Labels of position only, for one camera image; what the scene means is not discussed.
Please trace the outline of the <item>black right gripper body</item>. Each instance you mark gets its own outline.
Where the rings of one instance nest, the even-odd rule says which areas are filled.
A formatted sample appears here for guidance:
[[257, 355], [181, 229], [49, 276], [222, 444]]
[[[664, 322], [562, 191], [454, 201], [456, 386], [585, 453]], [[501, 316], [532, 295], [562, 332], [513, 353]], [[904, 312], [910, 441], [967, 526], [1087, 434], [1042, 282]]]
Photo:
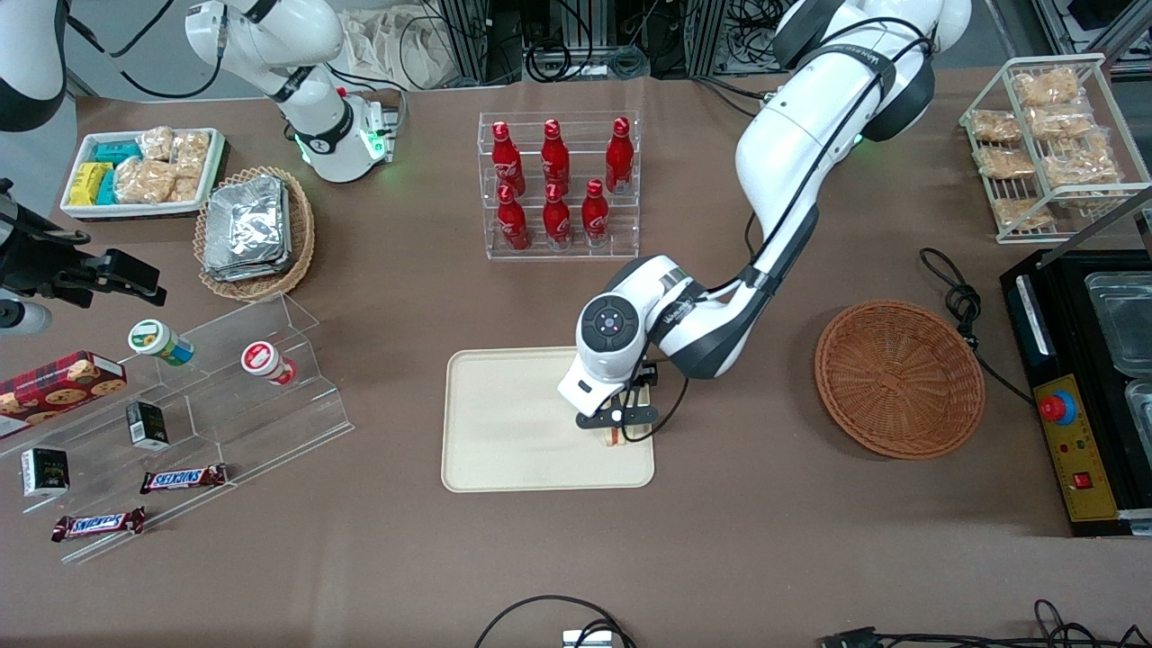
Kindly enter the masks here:
[[20, 206], [17, 202], [3, 202], [3, 244], [1, 246], [1, 276], [3, 289], [32, 296], [41, 284], [50, 282], [68, 262], [68, 246], [35, 238], [25, 229], [18, 229], [17, 221], [37, 232], [61, 232], [50, 220]]

